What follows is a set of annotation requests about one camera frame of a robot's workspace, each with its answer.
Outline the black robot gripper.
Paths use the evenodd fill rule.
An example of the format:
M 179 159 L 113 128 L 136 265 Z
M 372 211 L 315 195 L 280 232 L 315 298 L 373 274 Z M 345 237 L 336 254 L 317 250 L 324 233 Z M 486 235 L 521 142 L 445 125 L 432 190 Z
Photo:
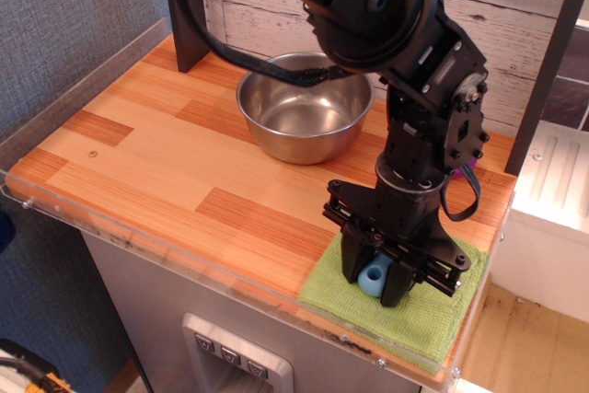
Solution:
M 454 295 L 471 260 L 439 219 L 448 183 L 449 178 L 424 183 L 379 179 L 372 189 L 330 181 L 323 214 L 341 227 L 341 271 L 346 281 L 356 283 L 361 270 L 382 253 L 392 259 L 382 306 L 396 307 L 416 283 Z

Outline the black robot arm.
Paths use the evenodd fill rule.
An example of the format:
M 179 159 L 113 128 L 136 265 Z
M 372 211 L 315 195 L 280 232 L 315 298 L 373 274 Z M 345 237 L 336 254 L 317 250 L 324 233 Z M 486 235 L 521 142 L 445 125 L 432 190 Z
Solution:
M 372 188 L 333 180 L 327 218 L 341 228 L 341 269 L 355 283 L 388 258 L 379 299 L 397 306 L 417 283 L 452 295 L 470 261 L 443 230 L 445 194 L 473 171 L 489 136 L 481 110 L 485 57 L 443 0 L 302 0 L 322 51 L 340 69 L 387 85 L 386 146 Z

